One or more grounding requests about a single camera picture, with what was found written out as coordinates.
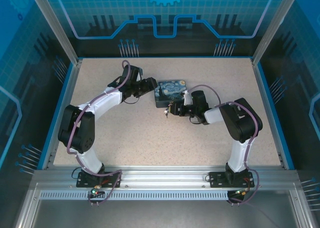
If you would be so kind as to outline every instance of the blue edge trim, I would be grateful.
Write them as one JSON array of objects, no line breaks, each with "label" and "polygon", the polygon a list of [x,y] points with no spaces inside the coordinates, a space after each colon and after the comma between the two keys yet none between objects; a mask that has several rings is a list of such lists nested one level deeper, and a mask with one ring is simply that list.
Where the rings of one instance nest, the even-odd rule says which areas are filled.
[{"label": "blue edge trim", "polygon": [[266,96],[268,98],[268,101],[269,101],[269,104],[270,104],[270,107],[271,107],[271,112],[272,112],[272,115],[273,115],[273,118],[274,118],[274,121],[275,121],[275,126],[276,126],[276,128],[278,130],[280,141],[282,143],[283,152],[284,152],[284,156],[285,156],[284,159],[286,159],[286,162],[288,164],[288,169],[294,170],[295,169],[294,163],[292,162],[292,158],[291,158],[291,155],[290,155],[290,152],[289,152],[289,148],[288,148],[288,145],[287,145],[287,142],[286,142],[286,139],[285,139],[285,135],[284,135],[284,132],[282,130],[282,127],[281,127],[281,124],[280,124],[280,120],[279,120],[279,117],[278,117],[278,114],[277,114],[277,111],[276,111],[276,107],[275,107],[274,102],[272,100],[271,93],[270,93],[270,90],[269,90],[269,87],[268,87],[268,84],[267,84],[267,80],[265,78],[265,74],[264,74],[264,71],[262,69],[262,66],[261,66],[260,62],[258,63],[258,69],[259,69],[259,73],[261,75],[261,79],[262,79],[262,83],[263,83],[265,92],[267,94]]},{"label": "blue edge trim", "polygon": [[44,143],[44,146],[43,146],[43,150],[42,150],[42,153],[41,153],[41,156],[40,156],[40,160],[39,160],[39,163],[38,163],[38,166],[37,166],[37,170],[42,170],[42,167],[43,167],[43,165],[45,163],[47,152],[48,152],[48,149],[49,149],[49,143],[50,143],[52,134],[54,132],[55,124],[57,122],[57,118],[58,118],[59,111],[60,111],[60,108],[61,108],[61,105],[62,105],[62,101],[63,101],[64,96],[65,96],[66,91],[67,91],[66,88],[67,88],[67,85],[68,85],[69,80],[70,80],[70,76],[71,76],[71,72],[72,72],[73,66],[74,65],[72,63],[70,63],[68,72],[66,74],[66,78],[64,80],[64,84],[62,86],[62,90],[61,90],[61,93],[60,93],[60,97],[59,97],[58,103],[57,103],[57,105],[55,107],[55,111],[54,111],[54,114],[53,114],[51,125],[50,125],[49,131],[48,131],[48,135],[46,136],[46,140],[45,140],[45,143]]},{"label": "blue edge trim", "polygon": [[[49,128],[48,135],[47,135],[46,140],[45,140],[45,144],[44,144],[44,147],[43,147],[44,149],[42,151],[42,154],[41,154],[41,157],[40,157],[40,160],[39,160],[39,163],[38,163],[38,167],[37,167],[38,170],[42,169],[42,166],[43,166],[43,164],[45,162],[46,154],[47,154],[48,149],[49,149],[49,143],[50,143],[52,134],[54,132],[54,127],[55,127],[55,124],[56,124],[56,121],[57,121],[57,118],[58,118],[60,107],[62,105],[62,100],[63,100],[63,98],[64,98],[64,96],[66,94],[66,88],[67,88],[67,85],[68,85],[68,82],[69,82],[69,79],[70,79],[72,68],[73,68],[73,64],[71,63],[70,66],[69,66],[66,78],[64,80],[64,84],[63,84],[63,87],[62,87],[62,91],[61,91],[58,103],[57,103],[56,108],[55,108],[55,112],[54,112],[54,115],[53,115],[53,118],[52,118],[52,122],[51,122],[51,125],[50,125],[50,128]],[[273,103],[273,100],[272,100],[272,97],[271,97],[271,94],[270,94],[270,91],[269,91],[269,87],[268,87],[268,84],[267,84],[267,80],[265,78],[265,74],[263,72],[263,69],[262,69],[262,66],[261,66],[260,62],[258,63],[258,70],[259,70],[259,73],[261,75],[263,87],[264,87],[265,92],[267,94],[266,96],[268,98],[268,101],[269,101],[269,104],[270,104],[270,107],[271,107],[271,112],[272,112],[272,115],[273,115],[274,120],[275,120],[275,125],[276,125],[277,131],[279,133],[280,141],[282,143],[282,147],[283,147],[283,151],[284,151],[284,155],[285,155],[284,158],[287,161],[288,169],[294,170],[295,167],[294,167],[294,164],[292,162],[292,158],[291,158],[291,155],[290,155],[290,152],[289,152],[289,148],[288,148],[288,145],[287,145],[287,142],[286,142],[286,139],[285,139],[285,135],[284,135],[284,133],[282,131],[281,124],[280,124],[280,121],[279,121],[279,117],[278,117],[277,112],[276,112],[276,107],[275,107],[275,105]]]}]

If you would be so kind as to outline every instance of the starry night box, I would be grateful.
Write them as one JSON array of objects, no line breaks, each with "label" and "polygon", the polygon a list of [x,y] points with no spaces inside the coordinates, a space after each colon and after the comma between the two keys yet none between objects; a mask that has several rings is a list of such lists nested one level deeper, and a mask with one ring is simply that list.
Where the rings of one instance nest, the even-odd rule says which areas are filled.
[{"label": "starry night box", "polygon": [[183,101],[181,93],[187,88],[185,83],[183,80],[158,82],[158,87],[154,90],[155,106],[164,108],[172,102]]}]

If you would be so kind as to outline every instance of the work surface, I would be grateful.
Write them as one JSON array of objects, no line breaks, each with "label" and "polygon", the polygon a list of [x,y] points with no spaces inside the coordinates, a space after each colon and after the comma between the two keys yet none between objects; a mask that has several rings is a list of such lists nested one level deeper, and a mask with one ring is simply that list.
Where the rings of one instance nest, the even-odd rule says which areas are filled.
[{"label": "work surface", "polygon": [[[90,101],[122,74],[120,58],[84,59],[71,104]],[[257,81],[249,58],[129,58],[143,69],[143,78],[157,81],[181,79],[187,89],[198,84],[214,88],[222,102],[245,98],[261,117],[263,129],[256,138],[248,163],[279,165]],[[218,104],[215,94],[204,90],[210,107]],[[104,114],[95,126],[95,150],[105,165],[224,165],[231,154],[232,138],[224,122],[193,125],[188,117],[170,115],[156,108],[154,92],[137,104],[122,103]],[[55,165],[76,165],[60,143]]]}]

